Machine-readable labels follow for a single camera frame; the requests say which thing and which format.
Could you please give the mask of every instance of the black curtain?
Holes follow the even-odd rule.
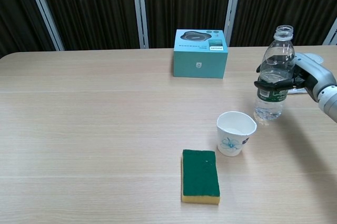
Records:
[[[176,29],[223,29],[228,0],[145,0],[150,48],[173,47]]]
[[[0,0],[0,57],[55,50],[35,0]]]
[[[47,0],[66,50],[139,48],[134,0]]]
[[[267,46],[275,28],[294,27],[294,45],[322,45],[337,17],[337,0],[239,0],[231,46]]]

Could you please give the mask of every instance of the paper cup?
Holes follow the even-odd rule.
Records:
[[[256,122],[241,112],[231,111],[220,115],[216,122],[217,148],[229,157],[237,156],[249,137],[256,131]]]

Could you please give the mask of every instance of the teal box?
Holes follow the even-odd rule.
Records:
[[[173,76],[223,78],[227,55],[222,30],[177,29],[173,52]]]

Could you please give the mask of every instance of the yellow sponge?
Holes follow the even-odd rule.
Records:
[[[219,204],[220,190],[214,151],[183,150],[182,201]]]

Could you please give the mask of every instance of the water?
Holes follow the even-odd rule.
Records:
[[[290,73],[284,71],[277,73],[275,71],[269,71],[269,72],[263,72],[260,74],[260,78],[266,82],[269,83],[276,83],[281,80],[285,80],[289,78]],[[283,107],[284,101],[280,102],[268,102],[263,101],[259,97],[256,97],[255,100],[255,113],[257,116],[259,116],[261,119],[264,120],[275,120],[277,119],[281,113],[282,113],[282,107]]]
[[[232,133],[232,134],[243,135],[243,133],[236,128],[225,128],[225,130],[229,133]]]

